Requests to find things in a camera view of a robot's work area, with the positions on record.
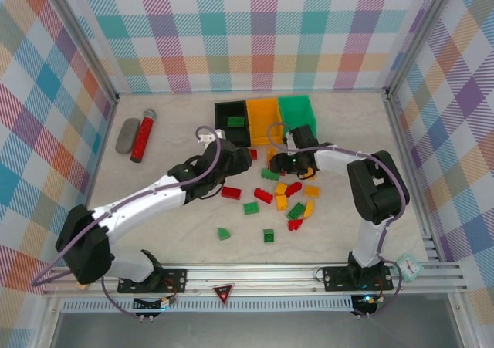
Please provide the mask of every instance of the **green storage bin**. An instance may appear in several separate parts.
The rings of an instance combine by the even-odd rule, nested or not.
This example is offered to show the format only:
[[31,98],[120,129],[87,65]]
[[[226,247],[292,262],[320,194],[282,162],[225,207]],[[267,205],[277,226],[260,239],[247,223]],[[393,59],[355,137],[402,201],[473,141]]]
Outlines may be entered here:
[[[309,124],[312,133],[317,137],[317,122],[307,95],[280,97],[278,104],[281,119],[291,129]],[[283,136],[286,135],[286,132],[288,132],[287,128],[285,128]]]

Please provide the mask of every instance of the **yellow storage bin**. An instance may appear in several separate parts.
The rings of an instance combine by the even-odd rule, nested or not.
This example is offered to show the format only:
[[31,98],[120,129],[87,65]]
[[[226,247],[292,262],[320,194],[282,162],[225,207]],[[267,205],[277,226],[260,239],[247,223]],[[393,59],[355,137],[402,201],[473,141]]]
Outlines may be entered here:
[[[268,127],[281,122],[278,99],[254,99],[247,100],[247,114],[249,115],[250,144],[268,145]],[[283,142],[283,126],[275,126],[271,129],[271,137],[277,143]]]

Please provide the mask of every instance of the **teal alarm clock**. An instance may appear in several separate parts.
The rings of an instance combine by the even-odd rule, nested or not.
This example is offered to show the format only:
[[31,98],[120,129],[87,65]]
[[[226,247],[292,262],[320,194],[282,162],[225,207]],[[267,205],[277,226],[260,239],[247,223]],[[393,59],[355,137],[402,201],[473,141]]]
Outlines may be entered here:
[[412,282],[424,270],[420,262],[412,254],[405,254],[398,261],[398,266],[405,282]]

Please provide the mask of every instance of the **warning triangle sticker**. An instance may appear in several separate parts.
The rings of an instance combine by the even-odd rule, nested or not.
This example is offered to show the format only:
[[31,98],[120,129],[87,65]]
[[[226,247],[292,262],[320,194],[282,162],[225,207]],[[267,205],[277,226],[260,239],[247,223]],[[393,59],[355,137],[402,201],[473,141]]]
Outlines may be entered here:
[[214,286],[213,287],[213,290],[215,290],[216,295],[223,302],[224,305],[226,305],[228,298],[230,297],[230,294],[232,293],[233,285],[234,284],[220,285],[220,286]]

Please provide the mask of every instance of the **white floor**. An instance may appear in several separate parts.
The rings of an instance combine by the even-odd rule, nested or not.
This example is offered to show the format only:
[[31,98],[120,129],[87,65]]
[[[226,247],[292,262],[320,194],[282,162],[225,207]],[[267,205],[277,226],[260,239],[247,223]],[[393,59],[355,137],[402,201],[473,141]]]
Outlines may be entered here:
[[[175,164],[201,154],[195,140],[199,125],[214,126],[214,103],[220,100],[245,100],[253,97],[287,93],[195,93],[180,95],[122,96],[103,156],[91,208],[108,204],[155,182]],[[378,93],[311,93],[317,119],[319,142],[333,142],[340,147],[373,153],[387,150],[399,165],[394,140]],[[114,147],[122,123],[128,117],[141,118],[147,108],[156,110],[142,163],[130,161]],[[319,172],[315,181],[304,184],[320,186],[315,199],[315,213],[298,231],[288,231],[284,212],[276,203],[259,202],[260,213],[244,216],[243,203],[254,201],[253,191],[260,187],[273,192],[276,183],[263,180],[267,147],[261,147],[259,159],[239,176],[229,177],[227,186],[242,189],[240,201],[216,198],[193,201],[183,208],[158,215],[118,241],[117,247],[145,248],[164,263],[250,263],[250,262],[345,262],[357,241],[360,216],[354,208],[347,177]],[[282,177],[284,182],[292,178]],[[289,199],[289,209],[307,198],[298,193]],[[231,238],[218,240],[217,228],[227,228]],[[265,244],[262,230],[272,228],[275,242]],[[410,252],[418,260],[427,255],[413,206],[391,229],[384,247],[387,258],[398,260]]]

